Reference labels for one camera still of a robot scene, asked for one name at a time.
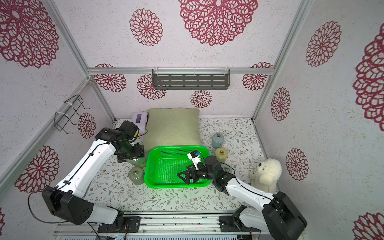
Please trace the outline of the yellow-green canister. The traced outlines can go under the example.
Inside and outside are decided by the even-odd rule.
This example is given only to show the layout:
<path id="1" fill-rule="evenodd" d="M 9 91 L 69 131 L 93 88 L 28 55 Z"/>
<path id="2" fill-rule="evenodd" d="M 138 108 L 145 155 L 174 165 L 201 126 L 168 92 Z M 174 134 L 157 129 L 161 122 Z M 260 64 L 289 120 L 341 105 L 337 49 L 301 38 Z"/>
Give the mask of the yellow-green canister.
<path id="1" fill-rule="evenodd" d="M 138 167 L 138 168 L 141 168 L 141 169 L 146 167 L 146 159 L 145 159 L 145 157 L 137 158 L 137 159 L 128 159 L 127 163 L 133 165 L 134 167 Z"/>

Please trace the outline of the green plastic basket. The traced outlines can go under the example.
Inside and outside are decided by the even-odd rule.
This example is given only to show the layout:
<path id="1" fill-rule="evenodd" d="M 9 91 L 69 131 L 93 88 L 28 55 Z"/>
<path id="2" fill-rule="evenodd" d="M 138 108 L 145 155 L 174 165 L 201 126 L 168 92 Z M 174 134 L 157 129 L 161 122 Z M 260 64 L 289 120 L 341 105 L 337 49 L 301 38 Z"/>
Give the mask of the green plastic basket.
<path id="1" fill-rule="evenodd" d="M 145 183 L 152 189 L 175 188 L 203 188 L 208 186 L 210 180 L 199 180 L 189 185 L 180 179 L 177 174 L 187 170 L 193 162 L 188 154 L 194 150 L 202 153 L 203 157 L 210 155 L 209 149 L 204 146 L 166 146 L 156 147 L 148 154 L 145 172 Z"/>

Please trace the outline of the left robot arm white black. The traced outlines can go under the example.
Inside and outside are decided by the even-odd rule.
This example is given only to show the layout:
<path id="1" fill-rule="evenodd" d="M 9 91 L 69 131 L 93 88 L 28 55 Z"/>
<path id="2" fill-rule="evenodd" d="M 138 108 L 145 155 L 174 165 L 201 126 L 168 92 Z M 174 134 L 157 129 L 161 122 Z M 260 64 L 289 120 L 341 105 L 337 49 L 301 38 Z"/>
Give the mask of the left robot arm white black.
<path id="1" fill-rule="evenodd" d="M 117 129 L 103 128 L 70 173 L 55 187 L 46 187 L 42 191 L 49 212 L 75 225 L 90 222 L 122 229 L 122 211 L 95 205 L 84 197 L 91 181 L 111 156 L 117 156 L 120 163 L 144 157 L 144 147 L 135 143 L 139 131 L 130 121 L 124 121 Z"/>

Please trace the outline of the grey-green canister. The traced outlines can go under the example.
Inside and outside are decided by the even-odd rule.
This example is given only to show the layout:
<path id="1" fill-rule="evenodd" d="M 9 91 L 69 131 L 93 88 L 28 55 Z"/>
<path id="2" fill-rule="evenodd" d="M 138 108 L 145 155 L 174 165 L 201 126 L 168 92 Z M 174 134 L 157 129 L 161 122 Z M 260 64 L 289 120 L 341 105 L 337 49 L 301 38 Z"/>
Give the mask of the grey-green canister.
<path id="1" fill-rule="evenodd" d="M 142 168 L 134 167 L 129 171 L 129 179 L 136 186 L 142 185 L 145 183 L 145 173 Z"/>

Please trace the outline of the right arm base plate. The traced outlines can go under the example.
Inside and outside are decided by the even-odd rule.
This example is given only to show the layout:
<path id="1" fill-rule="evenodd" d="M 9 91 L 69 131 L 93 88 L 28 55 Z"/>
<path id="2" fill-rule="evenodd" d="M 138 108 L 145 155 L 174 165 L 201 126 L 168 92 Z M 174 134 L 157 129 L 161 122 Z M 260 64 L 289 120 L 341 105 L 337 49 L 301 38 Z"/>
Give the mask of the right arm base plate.
<path id="1" fill-rule="evenodd" d="M 248 228 L 241 223 L 239 218 L 233 216 L 219 216 L 219 225 L 221 232 L 260 232 L 261 230 L 256 228 Z"/>

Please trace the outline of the blue-grey canister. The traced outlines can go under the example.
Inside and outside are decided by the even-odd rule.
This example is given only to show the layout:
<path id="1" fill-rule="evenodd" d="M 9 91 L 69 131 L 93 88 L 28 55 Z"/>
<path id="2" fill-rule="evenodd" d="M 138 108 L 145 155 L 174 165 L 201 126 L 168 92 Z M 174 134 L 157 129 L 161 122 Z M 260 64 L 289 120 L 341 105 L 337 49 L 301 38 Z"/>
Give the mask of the blue-grey canister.
<path id="1" fill-rule="evenodd" d="M 224 144 L 224 141 L 225 141 L 225 137 L 223 134 L 220 134 L 220 133 L 215 133 L 212 137 L 212 147 L 214 149 L 218 149 L 218 148 L 221 148 Z"/>

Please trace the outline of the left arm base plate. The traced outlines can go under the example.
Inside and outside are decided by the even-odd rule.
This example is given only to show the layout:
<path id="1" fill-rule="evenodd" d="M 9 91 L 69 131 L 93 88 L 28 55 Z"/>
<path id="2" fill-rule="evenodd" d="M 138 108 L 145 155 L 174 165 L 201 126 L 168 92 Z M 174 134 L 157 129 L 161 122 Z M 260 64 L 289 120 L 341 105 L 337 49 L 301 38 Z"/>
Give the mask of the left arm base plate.
<path id="1" fill-rule="evenodd" d="M 118 218 L 112 225 L 100 224 L 97 233 L 138 233 L 141 225 L 141 217 L 122 217 Z"/>

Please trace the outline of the blue canister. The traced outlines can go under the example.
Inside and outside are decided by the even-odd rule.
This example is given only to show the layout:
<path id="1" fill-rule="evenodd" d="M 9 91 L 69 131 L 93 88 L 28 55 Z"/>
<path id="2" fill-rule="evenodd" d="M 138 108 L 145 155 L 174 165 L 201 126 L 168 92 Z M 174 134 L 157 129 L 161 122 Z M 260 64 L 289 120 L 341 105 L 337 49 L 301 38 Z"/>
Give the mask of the blue canister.
<path id="1" fill-rule="evenodd" d="M 226 165 L 226 164 L 221 164 L 221 166 L 222 166 L 222 168 L 223 168 L 223 170 L 224 170 L 225 172 L 228 172 L 228 173 L 230 173 L 230 174 L 234 174 L 234 170 L 233 170 L 231 167 L 229 167 L 228 165 Z"/>

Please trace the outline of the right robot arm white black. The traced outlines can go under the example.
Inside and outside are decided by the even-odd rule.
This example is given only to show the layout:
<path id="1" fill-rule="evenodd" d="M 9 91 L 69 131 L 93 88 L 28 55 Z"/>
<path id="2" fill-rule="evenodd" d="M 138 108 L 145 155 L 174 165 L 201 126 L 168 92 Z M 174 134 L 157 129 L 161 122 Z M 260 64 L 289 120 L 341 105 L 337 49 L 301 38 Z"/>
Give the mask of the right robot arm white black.
<path id="1" fill-rule="evenodd" d="M 247 203 L 233 218 L 247 228 L 269 232 L 275 240 L 297 240 L 308 225 L 285 193 L 267 193 L 244 183 L 235 172 L 226 172 L 215 156 L 194 158 L 193 164 L 177 176 L 187 185 L 209 180 L 219 192 Z"/>

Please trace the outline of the yellow canister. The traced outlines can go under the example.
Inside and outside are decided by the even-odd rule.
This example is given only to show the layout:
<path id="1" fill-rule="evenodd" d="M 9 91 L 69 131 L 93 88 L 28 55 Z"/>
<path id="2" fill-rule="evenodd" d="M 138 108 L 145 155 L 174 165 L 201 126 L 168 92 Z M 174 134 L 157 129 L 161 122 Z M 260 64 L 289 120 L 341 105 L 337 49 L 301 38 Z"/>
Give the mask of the yellow canister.
<path id="1" fill-rule="evenodd" d="M 215 151 L 215 156 L 220 163 L 225 163 L 226 159 L 228 158 L 228 150 L 223 147 L 217 148 Z"/>

